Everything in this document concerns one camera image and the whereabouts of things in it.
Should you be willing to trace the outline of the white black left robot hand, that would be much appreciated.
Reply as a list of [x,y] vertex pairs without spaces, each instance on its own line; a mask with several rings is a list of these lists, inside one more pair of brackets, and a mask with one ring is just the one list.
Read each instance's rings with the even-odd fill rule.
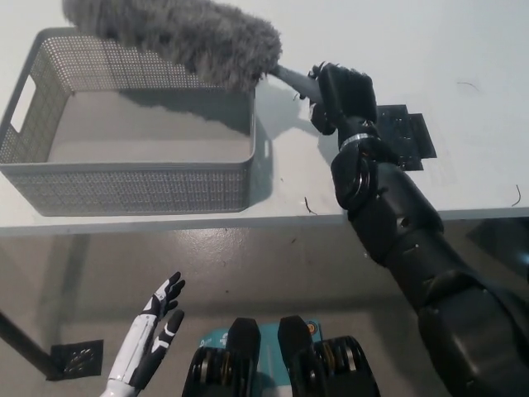
[[184,286],[177,272],[151,295],[122,343],[104,396],[137,396],[150,383],[183,321],[177,298]]

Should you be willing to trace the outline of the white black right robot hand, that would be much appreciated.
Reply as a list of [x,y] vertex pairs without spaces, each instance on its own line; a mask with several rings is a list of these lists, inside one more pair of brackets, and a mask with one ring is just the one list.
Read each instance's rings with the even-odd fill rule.
[[338,133],[338,145],[360,132],[360,125],[372,126],[378,112],[372,79],[344,66],[323,62],[308,77],[317,81],[323,103],[310,101],[312,125],[324,136]]

